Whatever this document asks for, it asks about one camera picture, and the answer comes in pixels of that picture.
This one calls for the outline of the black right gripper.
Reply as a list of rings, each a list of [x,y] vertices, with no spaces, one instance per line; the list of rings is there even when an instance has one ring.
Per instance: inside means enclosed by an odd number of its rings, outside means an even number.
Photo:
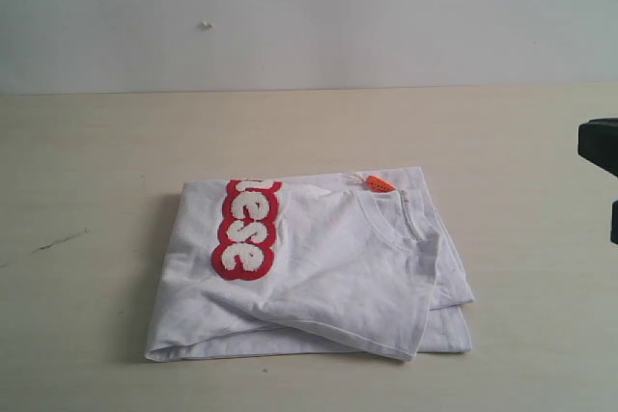
[[[578,127],[577,153],[613,176],[618,175],[617,119],[599,118]]]

